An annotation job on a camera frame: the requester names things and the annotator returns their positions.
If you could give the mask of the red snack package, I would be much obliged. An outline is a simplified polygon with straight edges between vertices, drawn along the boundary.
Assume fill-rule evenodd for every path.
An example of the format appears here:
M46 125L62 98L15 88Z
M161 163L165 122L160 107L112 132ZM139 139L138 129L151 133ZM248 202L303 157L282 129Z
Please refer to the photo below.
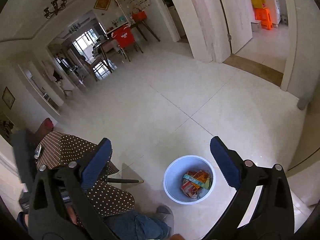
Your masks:
M204 197L212 186L210 174L205 170L188 171L182 178L181 191L192 199Z

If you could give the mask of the light blue trash bucket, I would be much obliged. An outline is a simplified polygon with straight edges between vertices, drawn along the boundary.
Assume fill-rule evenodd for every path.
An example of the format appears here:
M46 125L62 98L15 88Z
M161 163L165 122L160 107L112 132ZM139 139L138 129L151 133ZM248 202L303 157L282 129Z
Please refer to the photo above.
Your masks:
M209 161L197 155L185 155L173 161L163 176L167 196L182 205L205 200L213 191L215 171Z

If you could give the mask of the brown polka dot tablecloth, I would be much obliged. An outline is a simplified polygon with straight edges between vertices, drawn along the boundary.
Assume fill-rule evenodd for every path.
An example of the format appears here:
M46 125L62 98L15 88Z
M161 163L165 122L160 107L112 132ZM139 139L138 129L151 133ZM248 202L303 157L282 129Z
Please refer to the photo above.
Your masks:
M52 131L38 144L42 146L37 167L46 165L49 169L77 161L87 153L93 153L96 144L75 135ZM87 198L101 217L119 215L135 207L133 195L107 183L108 175L98 178L92 188L86 191Z

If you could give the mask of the person's leg in jeans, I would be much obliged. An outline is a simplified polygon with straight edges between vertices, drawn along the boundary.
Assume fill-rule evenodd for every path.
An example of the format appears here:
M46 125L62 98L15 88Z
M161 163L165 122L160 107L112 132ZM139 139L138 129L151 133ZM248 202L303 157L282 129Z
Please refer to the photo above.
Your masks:
M163 220L131 210L104 218L104 223L119 239L166 239L171 227Z

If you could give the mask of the red cushioned bench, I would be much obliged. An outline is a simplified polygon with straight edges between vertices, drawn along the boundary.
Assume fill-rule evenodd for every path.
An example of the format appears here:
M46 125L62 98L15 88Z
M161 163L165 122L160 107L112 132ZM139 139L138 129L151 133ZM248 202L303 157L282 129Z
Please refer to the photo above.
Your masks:
M34 133L34 142L39 144L41 140L54 129L54 124L50 118L46 118L38 130Z

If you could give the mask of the grey slipper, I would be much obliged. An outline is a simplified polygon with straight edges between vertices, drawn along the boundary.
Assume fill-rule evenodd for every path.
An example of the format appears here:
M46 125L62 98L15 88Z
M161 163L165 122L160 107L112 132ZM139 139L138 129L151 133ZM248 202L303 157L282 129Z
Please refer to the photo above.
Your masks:
M174 232L174 214L172 210L168 206L160 205L156 209L156 214L158 219L169 227L168 237L171 237Z

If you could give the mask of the wooden dining chair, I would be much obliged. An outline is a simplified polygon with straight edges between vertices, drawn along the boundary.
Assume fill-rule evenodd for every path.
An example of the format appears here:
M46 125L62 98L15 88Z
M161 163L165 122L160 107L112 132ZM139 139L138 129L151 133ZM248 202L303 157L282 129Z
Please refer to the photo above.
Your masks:
M84 57L84 55L80 55L79 58L80 62L84 65L87 66L87 68L89 69L89 73L94 77L95 81L98 82L98 77L95 73L94 68L98 65L98 64L102 64L104 65L110 73L113 72L108 60L104 60L104 58L102 56L98 56L92 63L89 63L88 61L86 61L86 58Z

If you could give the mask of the chair with red cover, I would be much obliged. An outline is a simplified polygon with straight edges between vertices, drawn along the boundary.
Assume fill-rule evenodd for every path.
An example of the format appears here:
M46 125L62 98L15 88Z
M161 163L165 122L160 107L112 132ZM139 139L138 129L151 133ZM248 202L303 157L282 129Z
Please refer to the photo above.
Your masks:
M124 24L121 27L115 29L111 33L111 37L118 42L120 53L129 62L131 60L129 55L127 55L127 52L126 52L127 47L133 47L136 51L140 51L141 53L143 53L142 49L140 48L138 43L135 41L135 38L131 32L130 24Z

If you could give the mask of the dark wooden dining table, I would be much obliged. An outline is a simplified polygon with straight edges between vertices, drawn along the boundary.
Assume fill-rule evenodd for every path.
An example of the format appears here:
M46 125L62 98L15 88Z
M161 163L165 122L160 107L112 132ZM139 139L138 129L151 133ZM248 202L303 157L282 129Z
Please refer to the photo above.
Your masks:
M153 30L149 27L149 25L145 22L145 21L142 21L142 22L138 22L138 23L131 23L131 32L132 32L132 29L137 29L138 32L140 33L140 35L142 36L142 38L144 38L144 40L148 40L146 38L146 36L144 35L144 33L142 32L142 30L140 29L140 25L143 25L144 27L146 27L146 29L148 30L148 32L158 41L160 42L160 39L159 37L153 32ZM106 35L104 35L103 37L104 38L107 38L107 35L111 35L111 33L114 31L112 30L111 32L107 33ZM104 45L105 44L111 44L112 46L114 46L114 50L116 50L117 52L120 53L120 49L118 47L118 42L116 40L114 40L112 37L109 38L109 39L100 39L95 45L94 45L94 49L96 52L100 51L100 54L102 55L102 57L104 58L104 60L108 60L109 62L109 59L107 57L107 54L106 54L106 50L104 49Z

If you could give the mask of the black chandelier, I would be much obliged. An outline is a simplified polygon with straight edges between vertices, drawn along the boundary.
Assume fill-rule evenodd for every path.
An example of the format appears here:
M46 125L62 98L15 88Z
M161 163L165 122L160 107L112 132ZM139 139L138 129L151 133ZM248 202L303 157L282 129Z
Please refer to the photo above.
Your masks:
M57 16L59 12L63 11L66 8L67 0L61 0L61 3L58 3L58 0L50 0L52 5L52 10L50 7L44 9L44 16L46 19L50 19L53 16Z

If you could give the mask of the orange plastic stool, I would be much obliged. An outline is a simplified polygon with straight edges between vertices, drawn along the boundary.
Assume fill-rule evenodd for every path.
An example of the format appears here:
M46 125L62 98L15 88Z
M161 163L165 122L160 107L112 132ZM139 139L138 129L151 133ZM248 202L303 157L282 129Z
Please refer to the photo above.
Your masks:
M255 19L261 22L263 29L271 30L273 28L270 10L267 7L254 8Z

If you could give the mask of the white bathroom door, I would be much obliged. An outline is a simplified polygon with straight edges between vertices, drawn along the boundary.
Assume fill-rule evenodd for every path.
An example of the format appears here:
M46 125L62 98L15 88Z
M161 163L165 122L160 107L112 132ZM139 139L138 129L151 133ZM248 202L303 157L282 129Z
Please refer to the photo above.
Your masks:
M225 12L232 54L236 54L252 38L248 0L221 0Z

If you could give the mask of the small framed picture left wall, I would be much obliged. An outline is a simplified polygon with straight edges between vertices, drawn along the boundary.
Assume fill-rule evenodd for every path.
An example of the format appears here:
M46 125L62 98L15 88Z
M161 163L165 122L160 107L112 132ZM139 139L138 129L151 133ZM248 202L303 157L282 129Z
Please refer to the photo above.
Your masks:
M4 103L9 109L12 109L12 106L15 102L15 97L13 96L11 91L8 89L8 87L6 87L3 92L2 100L4 101Z

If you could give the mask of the gold diamond wall decoration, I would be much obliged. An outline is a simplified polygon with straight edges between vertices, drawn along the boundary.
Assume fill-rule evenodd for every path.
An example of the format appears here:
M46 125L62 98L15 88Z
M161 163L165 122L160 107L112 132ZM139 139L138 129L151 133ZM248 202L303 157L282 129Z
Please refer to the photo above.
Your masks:
M94 9L107 10L112 0L96 0Z

